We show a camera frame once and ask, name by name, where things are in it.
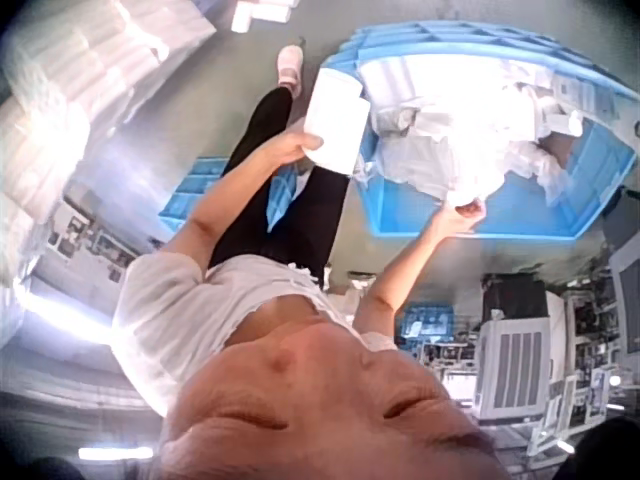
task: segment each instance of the blue bin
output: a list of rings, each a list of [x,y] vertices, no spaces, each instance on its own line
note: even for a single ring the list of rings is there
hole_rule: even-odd
[[[226,157],[199,158],[189,175],[178,186],[169,199],[167,206],[159,213],[162,222],[177,232],[195,208],[200,197],[222,177],[224,167],[229,161]],[[267,205],[269,230],[282,218],[293,201],[296,191],[295,167],[283,167],[272,181]]]
[[[596,101],[612,95],[638,99],[608,72],[552,38],[484,23],[430,21],[363,28],[323,66],[358,78],[364,62],[419,54],[520,60],[590,82]],[[548,207],[544,190],[534,178],[507,174],[502,188],[489,197],[487,219],[473,237],[572,241],[591,226],[632,169],[636,155],[606,127],[585,123],[585,133],[574,143],[569,160],[572,184],[559,200]],[[365,162],[372,161],[377,142],[367,126],[360,148]],[[358,183],[358,189],[371,233],[378,237],[415,237],[439,208],[433,197],[379,176],[367,185]]]
[[[407,304],[402,313],[401,335],[408,343],[453,342],[455,315],[450,305],[424,302]]]

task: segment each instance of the white t-shirt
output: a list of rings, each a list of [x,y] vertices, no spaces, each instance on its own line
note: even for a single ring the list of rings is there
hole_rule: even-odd
[[[284,295],[308,298],[372,351],[396,349],[387,336],[359,335],[301,270],[242,255],[203,278],[191,257],[166,252],[142,256],[127,270],[111,348],[140,395],[165,416],[184,382],[222,351],[242,320]]]

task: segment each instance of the foot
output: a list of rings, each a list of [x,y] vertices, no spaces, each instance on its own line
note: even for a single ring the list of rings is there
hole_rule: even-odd
[[[302,61],[304,54],[297,45],[289,45],[278,55],[278,85],[291,90],[295,100],[302,92]]]

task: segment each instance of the eyebrow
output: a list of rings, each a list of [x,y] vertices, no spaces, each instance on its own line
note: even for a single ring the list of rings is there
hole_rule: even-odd
[[[485,455],[495,456],[493,439],[484,432],[472,432],[436,440],[431,444],[448,449],[475,450]]]

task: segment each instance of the closed eye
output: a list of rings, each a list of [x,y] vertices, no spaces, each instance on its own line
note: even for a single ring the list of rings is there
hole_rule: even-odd
[[[269,415],[261,415],[259,413],[242,410],[230,410],[228,412],[221,412],[217,414],[216,417],[237,420],[239,422],[248,423],[249,425],[263,428],[265,430],[285,430],[289,427],[288,423]]]
[[[398,402],[394,404],[393,407],[391,407],[389,410],[387,410],[383,415],[383,417],[385,420],[390,420],[392,418],[399,417],[404,412],[415,407],[423,400],[425,400],[423,397],[419,397],[419,398],[413,398],[413,399],[408,399],[408,400],[403,400],[401,402]]]

